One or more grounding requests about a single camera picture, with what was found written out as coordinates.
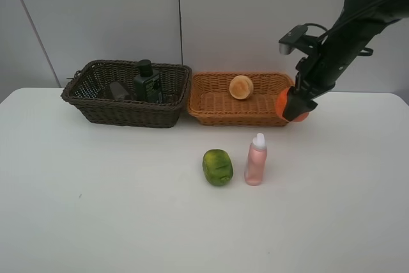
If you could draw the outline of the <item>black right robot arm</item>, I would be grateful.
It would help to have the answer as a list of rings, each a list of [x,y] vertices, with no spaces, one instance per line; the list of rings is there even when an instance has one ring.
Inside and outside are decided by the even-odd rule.
[[[315,98],[331,91],[355,58],[368,57],[368,43],[386,27],[408,17],[408,0],[344,0],[342,12],[321,36],[307,34],[310,23],[295,26],[279,40],[279,51],[305,54],[296,66],[294,85],[277,97],[275,111],[281,119],[304,120],[315,110]]]

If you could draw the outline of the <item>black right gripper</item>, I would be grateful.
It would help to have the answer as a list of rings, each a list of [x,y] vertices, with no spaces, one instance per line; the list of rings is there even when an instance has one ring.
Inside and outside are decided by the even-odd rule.
[[[289,122],[302,121],[318,104],[313,100],[330,91],[339,78],[339,53],[326,52],[299,63],[295,87],[283,92],[282,117]]]

